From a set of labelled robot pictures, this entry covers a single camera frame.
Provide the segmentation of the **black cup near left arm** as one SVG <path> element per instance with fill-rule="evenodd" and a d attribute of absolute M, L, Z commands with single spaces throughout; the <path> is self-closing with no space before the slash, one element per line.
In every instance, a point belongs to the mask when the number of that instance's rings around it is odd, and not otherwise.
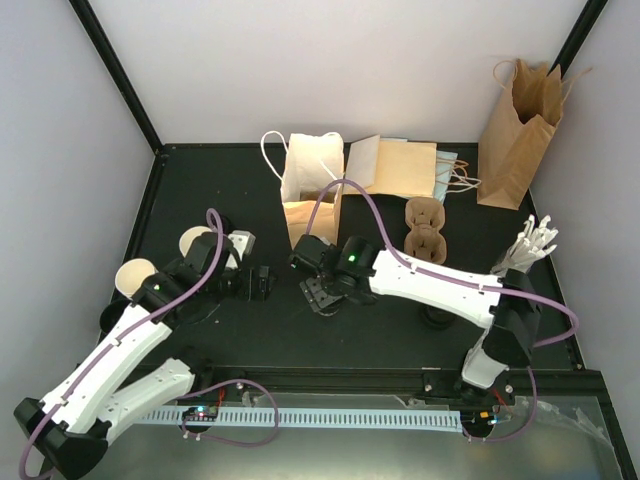
<path fill-rule="evenodd" d="M 119 299 L 111 302 L 103 310 L 99 318 L 99 326 L 103 334 L 108 334 L 115 327 L 128 306 L 127 300 Z"/>

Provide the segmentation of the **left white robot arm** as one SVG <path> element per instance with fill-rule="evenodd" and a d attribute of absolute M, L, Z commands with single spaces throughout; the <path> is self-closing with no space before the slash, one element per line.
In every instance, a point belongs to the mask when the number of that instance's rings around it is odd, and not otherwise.
<path fill-rule="evenodd" d="M 165 268 L 144 258 L 124 263 L 115 286 L 126 301 L 108 307 L 119 316 L 111 330 L 61 384 L 15 408 L 26 448 L 37 449 L 63 478 L 81 479 L 137 420 L 168 402 L 202 399 L 229 386 L 215 383 L 213 364 L 192 347 L 134 382 L 127 379 L 179 326 L 204 319 L 224 298 L 265 290 L 269 270 L 244 264 L 254 242 L 247 231 L 218 234 L 197 226 L 184 232 L 180 257 Z"/>

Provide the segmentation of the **orange paper bag white handles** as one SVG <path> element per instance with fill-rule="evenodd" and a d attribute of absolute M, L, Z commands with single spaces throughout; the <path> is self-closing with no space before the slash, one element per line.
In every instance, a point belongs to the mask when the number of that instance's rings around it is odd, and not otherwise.
<path fill-rule="evenodd" d="M 288 138 L 271 130 L 260 140 L 265 153 L 268 136 L 276 135 L 283 144 L 285 166 L 282 172 L 273 173 L 280 181 L 281 203 L 285 215 L 289 241 L 296 245 L 312 222 L 311 233 L 335 244 L 338 240 L 342 187 L 336 185 L 329 191 L 336 193 L 333 203 L 301 201 L 307 191 L 322 191 L 330 182 L 344 175 L 344 142 L 337 132 L 321 136 L 293 133 Z"/>

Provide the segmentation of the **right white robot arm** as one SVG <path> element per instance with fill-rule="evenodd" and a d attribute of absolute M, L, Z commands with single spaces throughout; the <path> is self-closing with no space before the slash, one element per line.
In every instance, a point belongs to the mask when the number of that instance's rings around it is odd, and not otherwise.
<path fill-rule="evenodd" d="M 343 247 L 304 234 L 289 257 L 292 268 L 310 273 L 300 285 L 312 310 L 330 316 L 351 301 L 372 305 L 381 296 L 418 302 L 436 328 L 458 317 L 480 328 L 453 384 L 454 396 L 481 402 L 504 372 L 530 366 L 541 309 L 531 299 L 528 277 L 478 275 L 429 263 L 352 236 Z"/>

